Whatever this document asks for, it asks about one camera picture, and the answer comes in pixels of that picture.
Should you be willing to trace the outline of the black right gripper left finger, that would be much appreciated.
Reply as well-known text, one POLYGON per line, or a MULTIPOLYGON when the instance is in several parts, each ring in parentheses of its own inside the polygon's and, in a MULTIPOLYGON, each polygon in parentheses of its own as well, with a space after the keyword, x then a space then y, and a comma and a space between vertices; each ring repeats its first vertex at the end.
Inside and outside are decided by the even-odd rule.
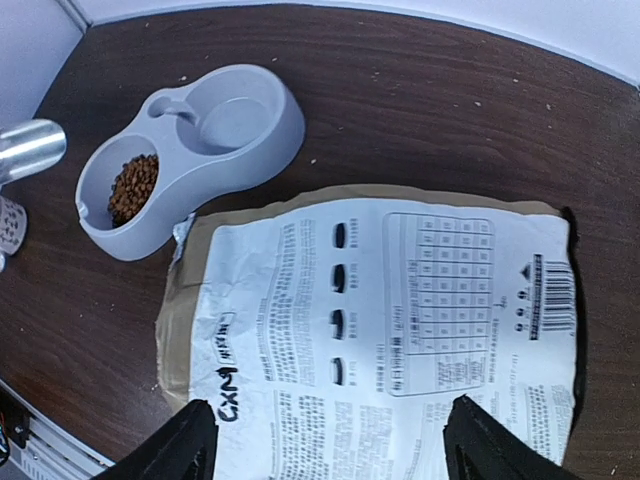
POLYGON ((218 426, 211 406, 193 400, 103 479, 208 479, 214 474, 218 426))

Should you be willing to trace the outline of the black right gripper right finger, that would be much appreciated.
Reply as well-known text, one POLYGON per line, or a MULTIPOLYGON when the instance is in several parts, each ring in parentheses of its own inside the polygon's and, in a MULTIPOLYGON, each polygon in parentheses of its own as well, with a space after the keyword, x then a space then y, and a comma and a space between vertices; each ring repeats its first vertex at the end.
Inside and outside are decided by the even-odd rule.
POLYGON ((528 447, 466 395, 453 401, 443 440, 450 480, 579 480, 528 447))

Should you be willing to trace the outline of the brown white pet food bag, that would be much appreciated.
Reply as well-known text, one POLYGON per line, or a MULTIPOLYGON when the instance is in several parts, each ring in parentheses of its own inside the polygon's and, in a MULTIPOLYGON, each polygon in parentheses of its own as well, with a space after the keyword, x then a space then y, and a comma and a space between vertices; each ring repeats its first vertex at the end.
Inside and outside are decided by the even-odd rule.
POLYGON ((346 185, 175 228, 158 381, 217 479, 444 479, 467 396, 560 466, 582 394, 568 211, 346 185))

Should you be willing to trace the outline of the silver metal scoop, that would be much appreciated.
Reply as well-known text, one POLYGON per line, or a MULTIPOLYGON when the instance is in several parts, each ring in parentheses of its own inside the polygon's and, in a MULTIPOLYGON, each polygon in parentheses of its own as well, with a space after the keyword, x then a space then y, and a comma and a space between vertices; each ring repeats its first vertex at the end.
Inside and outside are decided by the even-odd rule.
POLYGON ((38 174, 58 163, 67 150, 63 128, 32 119, 1 130, 1 185, 38 174))

